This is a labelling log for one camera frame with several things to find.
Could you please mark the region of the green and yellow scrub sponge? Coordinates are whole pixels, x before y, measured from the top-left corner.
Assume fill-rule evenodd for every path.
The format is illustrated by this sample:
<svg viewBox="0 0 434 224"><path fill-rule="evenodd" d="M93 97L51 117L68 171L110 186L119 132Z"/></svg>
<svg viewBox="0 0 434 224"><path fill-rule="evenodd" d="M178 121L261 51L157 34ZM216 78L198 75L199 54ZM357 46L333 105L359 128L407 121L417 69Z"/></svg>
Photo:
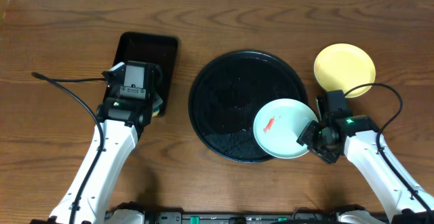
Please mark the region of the green and yellow scrub sponge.
<svg viewBox="0 0 434 224"><path fill-rule="evenodd" d="M162 104L163 104L162 98L158 94L155 94L153 98L153 110L152 110L153 117L158 116Z"/></svg>

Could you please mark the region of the pale green plate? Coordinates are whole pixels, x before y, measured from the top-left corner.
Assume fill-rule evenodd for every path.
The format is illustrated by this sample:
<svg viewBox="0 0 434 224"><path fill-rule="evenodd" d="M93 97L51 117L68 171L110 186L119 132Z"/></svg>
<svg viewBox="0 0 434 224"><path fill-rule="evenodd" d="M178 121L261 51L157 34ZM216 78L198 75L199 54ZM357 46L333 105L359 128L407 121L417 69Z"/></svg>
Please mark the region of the pale green plate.
<svg viewBox="0 0 434 224"><path fill-rule="evenodd" d="M297 143L304 128L317 116L306 104L289 98L273 100L256 114L253 133L260 148L281 159L294 159L308 153Z"/></svg>

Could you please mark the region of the yellow plate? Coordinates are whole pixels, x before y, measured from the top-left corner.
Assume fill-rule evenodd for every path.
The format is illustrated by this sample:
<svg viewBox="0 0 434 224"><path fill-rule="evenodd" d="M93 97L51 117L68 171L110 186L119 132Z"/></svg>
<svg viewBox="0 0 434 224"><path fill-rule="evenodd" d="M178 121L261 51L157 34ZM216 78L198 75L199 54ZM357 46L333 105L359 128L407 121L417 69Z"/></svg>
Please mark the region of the yellow plate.
<svg viewBox="0 0 434 224"><path fill-rule="evenodd" d="M367 83L374 83L376 68L369 55L361 48L336 43L322 49L315 58L314 76L326 91L342 90L347 98L365 94L371 86L349 90Z"/></svg>

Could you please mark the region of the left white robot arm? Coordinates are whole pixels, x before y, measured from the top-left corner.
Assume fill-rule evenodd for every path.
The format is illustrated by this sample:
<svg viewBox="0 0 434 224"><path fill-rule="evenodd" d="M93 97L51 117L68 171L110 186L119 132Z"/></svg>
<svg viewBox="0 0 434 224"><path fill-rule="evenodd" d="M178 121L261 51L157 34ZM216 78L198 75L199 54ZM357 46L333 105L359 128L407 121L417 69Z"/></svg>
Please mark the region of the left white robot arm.
<svg viewBox="0 0 434 224"><path fill-rule="evenodd" d="M82 164L47 223L144 223L138 210L120 210L106 218L121 169L153 117L163 115L174 67L171 64L126 61L102 72L106 92L96 111L64 87L65 79L34 72L73 97L95 122L94 135Z"/></svg>

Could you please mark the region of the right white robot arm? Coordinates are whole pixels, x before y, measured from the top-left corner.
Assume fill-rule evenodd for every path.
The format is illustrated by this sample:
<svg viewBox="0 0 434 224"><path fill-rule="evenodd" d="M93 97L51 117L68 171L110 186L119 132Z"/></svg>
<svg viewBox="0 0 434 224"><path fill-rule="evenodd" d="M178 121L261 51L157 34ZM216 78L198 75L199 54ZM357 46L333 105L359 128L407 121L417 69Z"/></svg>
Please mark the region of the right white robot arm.
<svg viewBox="0 0 434 224"><path fill-rule="evenodd" d="M343 155L363 175L391 223L432 223L433 196L408 173L367 115L309 122L297 143L327 164Z"/></svg>

